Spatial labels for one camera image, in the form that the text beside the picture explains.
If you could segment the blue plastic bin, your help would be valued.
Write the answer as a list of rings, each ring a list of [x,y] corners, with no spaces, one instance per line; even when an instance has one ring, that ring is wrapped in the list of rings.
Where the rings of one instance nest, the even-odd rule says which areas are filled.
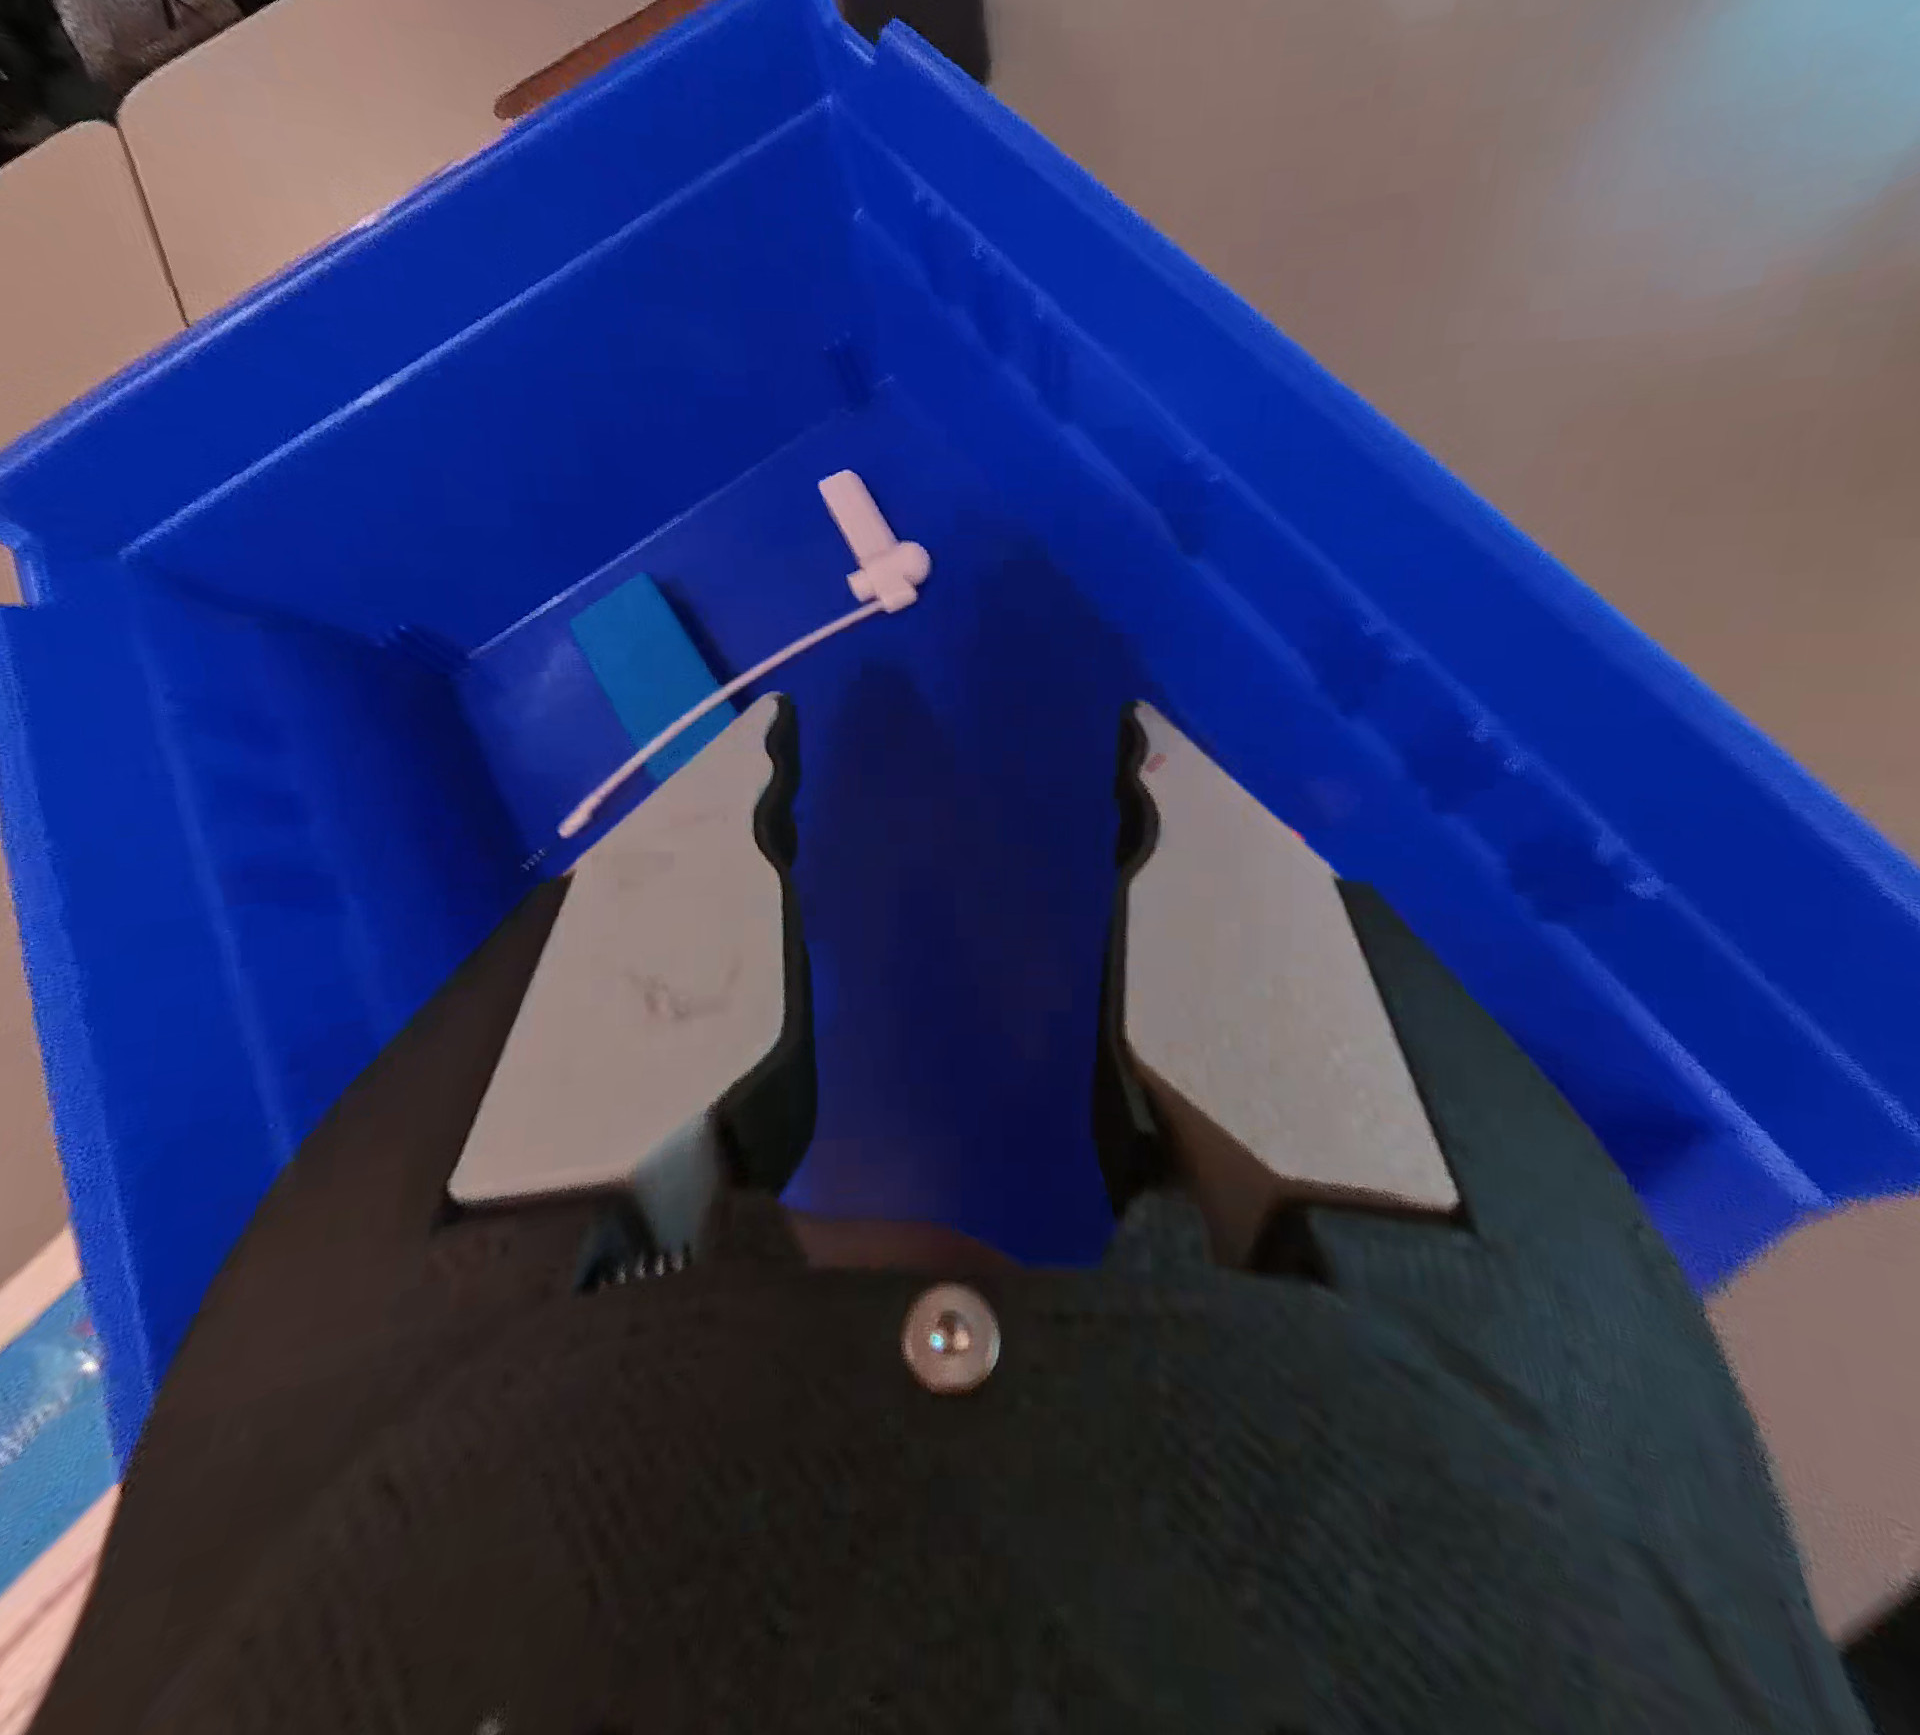
[[[1124,705],[1374,883],[1694,1285],[1917,1189],[1917,867],[911,32],[720,0],[5,454],[5,833],[132,1453],[279,1171],[629,749],[575,615],[805,655],[818,1209],[1102,1239]]]

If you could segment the light blue flat card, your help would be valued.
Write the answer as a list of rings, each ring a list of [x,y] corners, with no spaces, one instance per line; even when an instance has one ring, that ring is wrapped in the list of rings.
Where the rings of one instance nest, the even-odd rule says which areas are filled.
[[[588,589],[565,625],[588,677],[588,785],[716,695],[727,679],[692,619],[647,569]]]

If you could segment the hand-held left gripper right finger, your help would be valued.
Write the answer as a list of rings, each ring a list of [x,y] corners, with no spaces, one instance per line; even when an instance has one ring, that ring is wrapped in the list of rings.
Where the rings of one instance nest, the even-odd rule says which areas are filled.
[[[1117,1217],[1453,1219],[1461,1189],[1332,865],[1160,709],[1117,745],[1092,1139]]]

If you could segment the white plastic cable tie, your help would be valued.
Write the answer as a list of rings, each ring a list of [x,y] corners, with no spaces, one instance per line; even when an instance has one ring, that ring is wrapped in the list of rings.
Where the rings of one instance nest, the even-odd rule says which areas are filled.
[[[831,474],[820,480],[818,494],[857,563],[846,577],[855,597],[853,611],[832,617],[829,623],[784,643],[769,657],[735,675],[729,683],[719,685],[683,709],[668,725],[642,739],[623,763],[608,771],[561,817],[556,827],[561,837],[575,839],[585,835],[594,817],[613,801],[625,783],[642,773],[665,749],[685,739],[701,721],[719,713],[750,685],[769,679],[777,669],[857,629],[865,621],[879,615],[903,613],[915,605],[933,573],[930,552],[923,544],[899,538],[858,474],[851,470]]]

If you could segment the Clorox wipes canister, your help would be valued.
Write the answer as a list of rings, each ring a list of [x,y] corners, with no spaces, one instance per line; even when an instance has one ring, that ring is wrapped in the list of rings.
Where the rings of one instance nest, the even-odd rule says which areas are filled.
[[[73,1281],[3,1349],[3,1589],[61,1543],[116,1481],[104,1349]]]

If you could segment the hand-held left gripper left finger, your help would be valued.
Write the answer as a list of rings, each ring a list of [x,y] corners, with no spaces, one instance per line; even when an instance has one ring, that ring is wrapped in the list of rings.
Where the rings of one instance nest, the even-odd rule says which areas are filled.
[[[818,1121],[795,867],[801,717],[757,699],[594,839],[447,1185],[465,1209],[613,1195],[701,1225],[780,1197]]]

